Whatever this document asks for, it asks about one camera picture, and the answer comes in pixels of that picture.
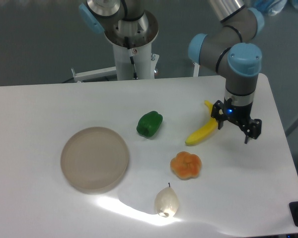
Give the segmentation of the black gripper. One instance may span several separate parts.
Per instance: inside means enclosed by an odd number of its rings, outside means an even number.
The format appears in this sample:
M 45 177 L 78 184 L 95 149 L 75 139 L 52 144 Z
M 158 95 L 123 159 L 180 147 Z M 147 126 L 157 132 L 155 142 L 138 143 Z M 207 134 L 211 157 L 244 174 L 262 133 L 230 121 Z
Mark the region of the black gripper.
M 239 126 L 245 134 L 245 144 L 250 139 L 257 139 L 261 134 L 262 120 L 250 117 L 253 99 L 254 93 L 243 96 L 225 93 L 224 103 L 217 100 L 212 105 L 211 117 L 216 120 L 218 130 L 223 127 L 224 122 L 227 120 Z

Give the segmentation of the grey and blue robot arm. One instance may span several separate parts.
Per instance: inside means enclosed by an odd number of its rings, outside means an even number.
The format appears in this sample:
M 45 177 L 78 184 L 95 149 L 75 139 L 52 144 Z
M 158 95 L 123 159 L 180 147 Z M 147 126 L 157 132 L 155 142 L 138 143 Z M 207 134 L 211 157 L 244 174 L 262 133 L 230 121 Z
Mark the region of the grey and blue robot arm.
M 246 139 L 261 134 L 262 121 L 250 116 L 262 53 L 250 43 L 264 27 L 262 14 L 241 0 L 212 0 L 210 6 L 222 29 L 196 35 L 188 47 L 189 59 L 225 78 L 222 101 L 211 104 L 211 118 L 221 128 L 235 124 Z M 104 34 L 112 44 L 119 80 L 154 78 L 152 42 L 158 34 L 155 16 L 141 0 L 85 0 L 79 6 L 85 24 Z

